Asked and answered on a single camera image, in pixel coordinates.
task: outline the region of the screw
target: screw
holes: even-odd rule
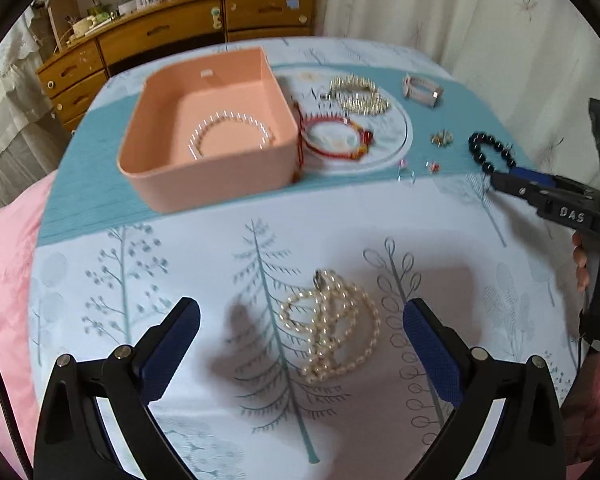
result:
[[[546,362],[539,355],[534,355],[531,358],[531,362],[536,368],[544,368],[546,366]]]
[[[129,357],[131,355],[131,346],[120,345],[114,350],[113,355],[116,356],[116,359],[124,359],[125,357]]]
[[[489,358],[489,353],[484,348],[479,346],[471,348],[471,355],[477,361],[486,361]]]
[[[71,362],[71,356],[69,354],[62,354],[58,359],[56,359],[56,364],[59,367],[67,366]]]

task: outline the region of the wooden dresser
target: wooden dresser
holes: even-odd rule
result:
[[[38,77],[64,127],[75,132],[110,76],[190,48],[310,36],[316,0],[171,0],[123,16],[51,57]]]

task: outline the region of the black bead bracelet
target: black bead bracelet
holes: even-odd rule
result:
[[[481,148],[482,144],[488,144],[494,150],[499,152],[502,160],[507,163],[508,168],[516,167],[516,161],[513,159],[513,155],[511,155],[510,148],[506,147],[492,135],[489,135],[485,132],[475,132],[471,137],[469,137],[469,152],[471,152],[471,154],[474,156],[476,164],[482,167],[484,173],[493,173],[495,168],[493,164],[487,160],[487,157],[484,156]]]

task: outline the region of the pink blanket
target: pink blanket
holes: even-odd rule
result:
[[[0,371],[30,457],[33,457],[39,406],[29,361],[29,280],[40,221],[55,176],[53,172],[11,205],[0,209]],[[0,450],[24,478],[1,409]]]

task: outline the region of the curtain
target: curtain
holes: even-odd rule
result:
[[[68,142],[36,76],[31,19],[27,9],[0,44],[0,208],[55,170]]]
[[[320,0],[319,33],[415,47],[480,96],[543,171],[600,185],[600,39],[569,0]]]

